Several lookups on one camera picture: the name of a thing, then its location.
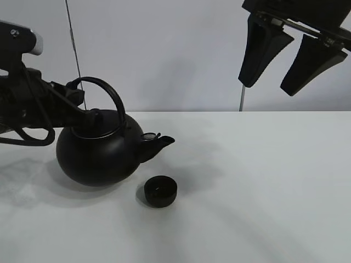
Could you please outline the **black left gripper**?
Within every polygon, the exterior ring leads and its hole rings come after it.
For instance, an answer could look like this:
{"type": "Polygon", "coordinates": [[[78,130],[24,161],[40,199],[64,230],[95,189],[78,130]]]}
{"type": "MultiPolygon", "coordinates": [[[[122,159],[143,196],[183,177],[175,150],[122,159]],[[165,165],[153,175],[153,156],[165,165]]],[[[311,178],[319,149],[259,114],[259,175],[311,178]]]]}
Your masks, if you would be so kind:
{"type": "Polygon", "coordinates": [[[44,128],[45,120],[38,102],[43,106],[54,128],[89,128],[99,116],[97,110],[79,108],[84,102],[84,91],[77,87],[46,82],[39,70],[11,68],[1,76],[1,131],[18,128],[44,128]]]}

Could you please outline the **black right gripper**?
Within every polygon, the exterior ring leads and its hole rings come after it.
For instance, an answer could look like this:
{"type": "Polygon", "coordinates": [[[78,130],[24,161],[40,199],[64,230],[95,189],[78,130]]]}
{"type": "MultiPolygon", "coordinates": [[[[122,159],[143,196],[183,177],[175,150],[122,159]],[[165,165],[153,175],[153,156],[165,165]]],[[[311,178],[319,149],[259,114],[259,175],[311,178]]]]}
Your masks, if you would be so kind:
{"type": "Polygon", "coordinates": [[[350,13],[349,0],[330,1],[244,1],[242,7],[251,14],[247,20],[247,42],[239,81],[252,87],[272,60],[294,38],[284,32],[284,24],[304,35],[293,64],[280,88],[296,95],[318,75],[342,63],[342,48],[350,50],[350,31],[341,27],[350,13]]]}

